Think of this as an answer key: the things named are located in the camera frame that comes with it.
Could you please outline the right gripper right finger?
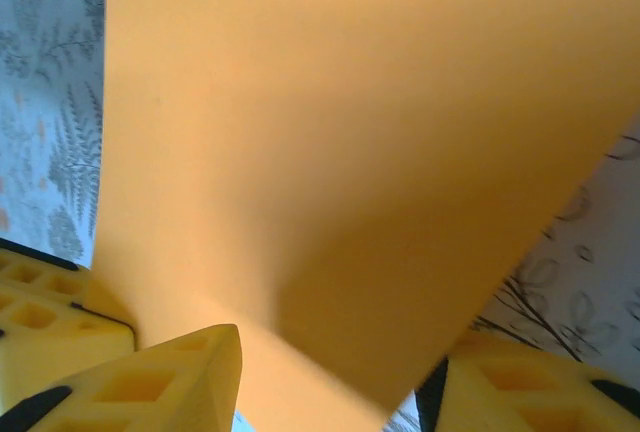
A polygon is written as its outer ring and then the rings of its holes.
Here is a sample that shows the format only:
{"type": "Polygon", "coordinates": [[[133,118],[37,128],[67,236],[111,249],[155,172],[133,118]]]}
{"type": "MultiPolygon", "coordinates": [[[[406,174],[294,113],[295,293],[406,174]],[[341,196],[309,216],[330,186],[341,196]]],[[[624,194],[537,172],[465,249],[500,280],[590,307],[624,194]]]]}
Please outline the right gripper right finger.
{"type": "Polygon", "coordinates": [[[636,431],[639,392],[583,362],[469,332],[416,391],[424,431],[636,431]]]}

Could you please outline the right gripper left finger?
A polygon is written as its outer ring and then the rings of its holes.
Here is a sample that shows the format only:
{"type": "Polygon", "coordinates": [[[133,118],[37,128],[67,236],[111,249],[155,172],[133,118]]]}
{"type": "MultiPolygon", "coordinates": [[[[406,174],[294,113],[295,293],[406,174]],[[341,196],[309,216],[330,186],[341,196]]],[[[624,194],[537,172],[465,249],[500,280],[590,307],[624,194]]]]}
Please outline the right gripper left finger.
{"type": "Polygon", "coordinates": [[[242,371],[234,324],[206,327],[54,382],[4,431],[229,431],[242,371]]]}

